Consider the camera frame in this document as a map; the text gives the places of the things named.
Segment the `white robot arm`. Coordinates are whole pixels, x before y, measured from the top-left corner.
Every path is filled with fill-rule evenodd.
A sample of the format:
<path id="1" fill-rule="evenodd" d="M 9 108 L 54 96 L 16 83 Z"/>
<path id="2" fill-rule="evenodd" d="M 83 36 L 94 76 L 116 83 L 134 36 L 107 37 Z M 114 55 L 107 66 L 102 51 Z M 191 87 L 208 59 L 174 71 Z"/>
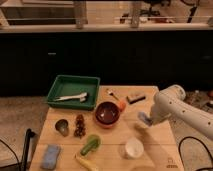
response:
<path id="1" fill-rule="evenodd" d="M 172 114 L 213 140 L 213 114 L 185 103 L 185 97 L 186 92 L 180 85 L 172 85 L 157 92 L 150 110 L 152 120 L 159 122 Z"/>

